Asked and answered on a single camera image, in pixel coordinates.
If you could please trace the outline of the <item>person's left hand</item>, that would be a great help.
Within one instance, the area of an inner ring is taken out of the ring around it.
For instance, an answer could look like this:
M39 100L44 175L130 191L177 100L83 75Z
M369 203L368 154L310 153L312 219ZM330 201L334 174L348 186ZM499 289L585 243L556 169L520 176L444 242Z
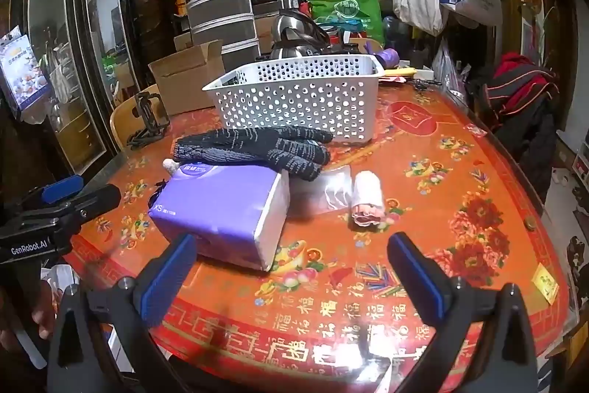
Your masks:
M53 293L51 286L46 280L39 280L39 292L35 306L31 310L32 319L38 326L39 337L49 340L55 327L55 310L53 308ZM12 332L6 314L5 301L1 297L1 347L9 352L19 351L20 344Z

